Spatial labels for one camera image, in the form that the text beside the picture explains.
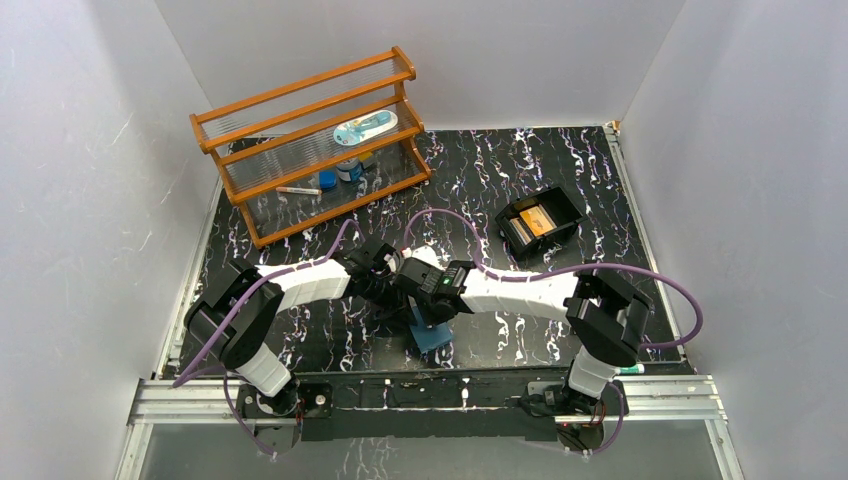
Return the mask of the blue card holder wallet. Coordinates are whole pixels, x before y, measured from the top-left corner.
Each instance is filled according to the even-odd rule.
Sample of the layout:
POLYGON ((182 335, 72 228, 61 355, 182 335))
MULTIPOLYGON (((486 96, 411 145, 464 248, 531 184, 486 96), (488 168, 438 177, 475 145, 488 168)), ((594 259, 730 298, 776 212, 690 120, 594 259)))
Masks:
POLYGON ((411 312, 413 323, 410 332, 422 354, 444 347, 453 340, 453 333, 447 324, 427 325, 418 307, 412 307, 411 312))

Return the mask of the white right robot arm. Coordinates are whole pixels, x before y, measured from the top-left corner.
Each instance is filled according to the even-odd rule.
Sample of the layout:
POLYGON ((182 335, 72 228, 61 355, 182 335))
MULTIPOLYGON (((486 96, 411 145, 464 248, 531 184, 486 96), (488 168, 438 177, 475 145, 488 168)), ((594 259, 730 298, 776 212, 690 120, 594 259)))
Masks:
POLYGON ((619 370, 638 362, 650 299, 615 270, 583 267, 546 275, 482 270, 471 261, 437 265, 429 247, 390 264, 392 283, 416 323, 434 328, 459 314, 502 312, 565 321, 581 342, 562 387, 529 392, 530 414, 590 414, 619 370))

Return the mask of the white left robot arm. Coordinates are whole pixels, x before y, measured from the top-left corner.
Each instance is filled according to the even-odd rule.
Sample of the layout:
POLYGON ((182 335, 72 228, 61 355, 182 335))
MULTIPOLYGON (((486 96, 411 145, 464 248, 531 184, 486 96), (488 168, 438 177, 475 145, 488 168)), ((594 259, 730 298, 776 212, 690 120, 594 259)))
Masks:
POLYGON ((300 403, 299 380, 265 343, 277 313, 316 301, 362 298, 392 316, 406 306, 392 285, 396 249, 376 237, 327 260, 267 270, 230 262, 184 318, 188 333, 212 343, 209 353, 253 386, 275 416, 290 416, 300 403))

